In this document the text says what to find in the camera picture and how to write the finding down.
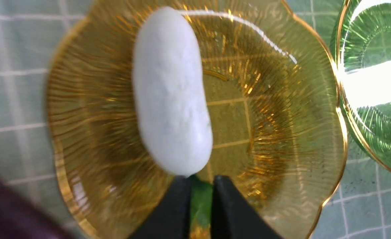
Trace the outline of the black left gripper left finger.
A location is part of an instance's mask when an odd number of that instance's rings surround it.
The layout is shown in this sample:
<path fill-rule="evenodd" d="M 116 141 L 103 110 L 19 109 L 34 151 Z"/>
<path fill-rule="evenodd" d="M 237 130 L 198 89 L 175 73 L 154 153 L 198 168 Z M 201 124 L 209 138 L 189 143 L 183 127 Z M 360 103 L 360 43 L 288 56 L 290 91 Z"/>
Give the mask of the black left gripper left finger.
<path fill-rule="evenodd" d="M 191 180 L 176 176 L 168 190 L 130 239 L 188 239 Z"/>

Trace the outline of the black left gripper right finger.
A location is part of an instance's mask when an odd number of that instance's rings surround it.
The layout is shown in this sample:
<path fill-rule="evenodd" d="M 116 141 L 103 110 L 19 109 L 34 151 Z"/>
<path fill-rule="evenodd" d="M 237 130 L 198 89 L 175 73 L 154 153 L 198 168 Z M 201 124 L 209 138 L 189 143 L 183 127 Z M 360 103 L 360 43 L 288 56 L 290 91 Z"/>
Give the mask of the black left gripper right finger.
<path fill-rule="evenodd" d="M 211 209 L 212 239 L 280 239 L 228 176 L 217 175 Z"/>

